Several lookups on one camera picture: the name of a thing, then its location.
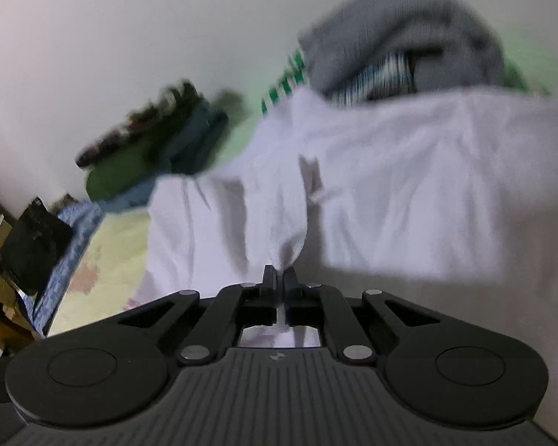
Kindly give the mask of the white t-shirt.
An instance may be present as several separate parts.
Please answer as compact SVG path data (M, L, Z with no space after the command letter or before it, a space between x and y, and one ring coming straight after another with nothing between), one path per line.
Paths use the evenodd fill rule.
M213 296L269 265L347 295L379 288L537 350L536 419L558 437L558 95L340 109L303 89L231 162L159 178L148 210L137 303Z

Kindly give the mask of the yellow green baby blanket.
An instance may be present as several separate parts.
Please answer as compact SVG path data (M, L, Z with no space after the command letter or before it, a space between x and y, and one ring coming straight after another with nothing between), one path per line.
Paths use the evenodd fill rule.
M558 51L527 30L501 28L498 33L506 59L516 62L530 83L558 92ZM52 317L46 337L70 331L127 310L144 276L148 205L156 180L147 179L105 203L105 213Z

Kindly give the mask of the blue white checkered cloth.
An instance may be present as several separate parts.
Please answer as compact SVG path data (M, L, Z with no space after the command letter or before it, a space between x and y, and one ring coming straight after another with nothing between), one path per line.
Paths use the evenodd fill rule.
M82 200L65 206L56 216L71 227L71 241L53 268L46 289L35 297L23 298L28 320L41 336L47 334L52 317L69 286L72 274L105 213L97 203Z

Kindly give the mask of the black bag at left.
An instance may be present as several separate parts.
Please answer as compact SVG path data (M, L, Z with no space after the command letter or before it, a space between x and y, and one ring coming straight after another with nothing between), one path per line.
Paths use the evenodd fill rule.
M72 236L72 227L50 213L36 197L1 246L1 275L26 295L43 292Z

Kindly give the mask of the green white striped shirt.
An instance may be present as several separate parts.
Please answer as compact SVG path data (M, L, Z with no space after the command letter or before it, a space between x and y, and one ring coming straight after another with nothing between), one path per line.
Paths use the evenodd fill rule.
M414 80L414 60L409 56L407 56L407 58L412 66ZM261 102L262 113L267 114L268 111L276 107L281 100L290 97L297 88L304 87L307 84L308 78L304 56L300 49L296 49L288 58L288 64L284 70L284 74L278 78L277 83L263 96ZM523 93L538 95L549 95L551 93L551 91L543 85L528 82L528 79L519 66L516 62L511 61L511 59L506 59L505 61L504 86L508 89Z

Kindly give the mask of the grey blue striped sweater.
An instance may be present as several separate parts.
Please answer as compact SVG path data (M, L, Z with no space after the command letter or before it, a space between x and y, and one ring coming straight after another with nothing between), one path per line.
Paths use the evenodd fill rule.
M328 94L339 107L354 107L370 101L380 101L415 93L412 66L401 52L388 54L378 64L365 67L354 78L342 83Z

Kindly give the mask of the grey fleece garment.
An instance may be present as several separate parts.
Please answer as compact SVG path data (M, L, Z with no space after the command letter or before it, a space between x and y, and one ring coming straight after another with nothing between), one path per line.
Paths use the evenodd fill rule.
M347 0L298 41L325 94L388 54L409 59L421 93L505 82L499 39L459 0Z

